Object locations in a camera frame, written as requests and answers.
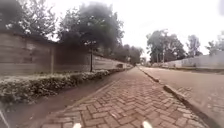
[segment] shrub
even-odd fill
[[[0,101],[6,104],[31,102],[43,96],[56,95],[65,88],[75,87],[87,80],[101,79],[123,70],[11,77],[0,81]]]

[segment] foliage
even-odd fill
[[[140,56],[143,50],[137,47],[130,47],[128,44],[121,45],[118,44],[115,49],[112,51],[111,57],[113,59],[129,62],[133,65],[140,63]]]
[[[183,44],[175,34],[168,35],[165,30],[154,31],[147,35],[147,49],[151,63],[167,62],[185,58]]]
[[[48,39],[54,34],[56,18],[45,0],[0,1],[0,29]]]
[[[76,87],[87,80],[101,79],[125,69],[98,70],[94,72],[27,76],[0,81],[0,101],[6,104],[33,102],[49,95],[56,95],[65,88]]]
[[[209,55],[214,55],[219,51],[219,46],[213,41],[208,42],[209,46],[205,46],[209,50]]]
[[[198,37],[195,35],[190,35],[188,36],[188,40],[190,42],[187,43],[189,57],[202,55],[202,52],[199,51],[199,47],[201,44]]]
[[[111,7],[94,2],[67,11],[60,24],[59,38],[61,42],[81,43],[78,45],[85,47],[91,44],[95,50],[100,46],[113,48],[121,43],[122,26]]]
[[[224,51],[224,31],[218,35],[218,41],[208,42],[209,46],[205,46],[209,50],[209,54],[216,54],[218,51]]]
[[[17,0],[0,0],[0,30],[24,33],[22,17],[23,9]]]
[[[48,38],[54,35],[56,18],[51,11],[52,7],[47,7],[45,0],[30,0],[23,5],[23,27],[27,34]]]

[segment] fence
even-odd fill
[[[93,55],[94,69],[112,69],[120,63],[122,62]],[[0,75],[89,70],[90,54],[86,52],[10,33],[0,33]]]
[[[224,52],[217,52],[214,55],[202,55],[194,58],[187,58],[183,60],[176,60],[166,62],[163,67],[169,68],[204,68],[204,69],[224,69]]]

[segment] asphalt road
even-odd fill
[[[196,101],[201,109],[211,112],[224,126],[224,75],[159,68],[143,70]]]

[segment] pole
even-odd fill
[[[90,72],[93,72],[93,48],[92,48],[92,41],[90,42]]]

